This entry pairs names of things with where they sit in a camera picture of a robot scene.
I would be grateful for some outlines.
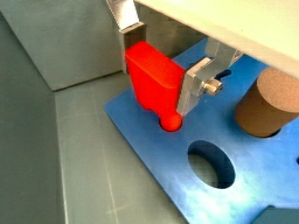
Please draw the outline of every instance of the metal plate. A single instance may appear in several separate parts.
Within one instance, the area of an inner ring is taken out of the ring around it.
[[[133,0],[106,0],[106,5],[120,30],[138,22]]]
[[[174,61],[186,67],[202,56],[202,43]],[[132,89],[106,105],[106,113],[189,223],[249,223],[268,205],[299,208],[299,120],[276,136],[261,139],[245,134],[233,120],[233,109],[262,63],[244,56],[222,78],[216,97],[204,96],[184,117],[181,129],[165,132],[158,117],[141,109]],[[225,189],[206,185],[192,171],[189,145],[204,140],[228,156],[234,182]]]

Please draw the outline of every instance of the cardboard tube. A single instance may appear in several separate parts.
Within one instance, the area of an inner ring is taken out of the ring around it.
[[[237,103],[237,125],[250,136],[270,137],[297,116],[299,80],[269,67]]]

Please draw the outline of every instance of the hole in plate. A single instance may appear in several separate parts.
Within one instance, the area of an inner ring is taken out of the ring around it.
[[[194,141],[188,149],[188,159],[200,180],[218,189],[230,187],[234,181],[234,169],[222,150],[206,141]]]

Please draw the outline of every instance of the bolt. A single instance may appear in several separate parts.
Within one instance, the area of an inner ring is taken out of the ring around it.
[[[240,56],[240,51],[236,51],[234,58]]]
[[[210,78],[204,82],[202,87],[204,87],[204,94],[213,96],[221,90],[221,82]]]

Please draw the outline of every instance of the red plastic piece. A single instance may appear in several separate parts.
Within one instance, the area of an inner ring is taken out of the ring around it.
[[[138,103],[160,116],[162,129],[176,131],[182,124],[176,112],[182,68],[144,41],[125,50],[125,63]]]

